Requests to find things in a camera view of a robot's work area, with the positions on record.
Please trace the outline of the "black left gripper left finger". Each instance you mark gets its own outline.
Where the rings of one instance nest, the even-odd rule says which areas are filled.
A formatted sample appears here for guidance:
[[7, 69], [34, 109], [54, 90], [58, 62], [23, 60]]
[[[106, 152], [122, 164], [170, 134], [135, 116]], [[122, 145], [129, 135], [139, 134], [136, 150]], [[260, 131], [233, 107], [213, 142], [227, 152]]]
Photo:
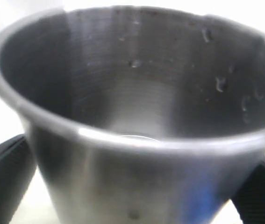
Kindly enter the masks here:
[[24, 135], [0, 144], [0, 224], [8, 224], [36, 171], [36, 163]]

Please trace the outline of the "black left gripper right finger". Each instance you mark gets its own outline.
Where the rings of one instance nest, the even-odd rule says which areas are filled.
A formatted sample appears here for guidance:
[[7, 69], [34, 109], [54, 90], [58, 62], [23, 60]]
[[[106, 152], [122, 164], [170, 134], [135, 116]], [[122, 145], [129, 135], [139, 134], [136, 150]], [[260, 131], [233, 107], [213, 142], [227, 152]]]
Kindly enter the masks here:
[[231, 200], [244, 224], [265, 224], [265, 158]]

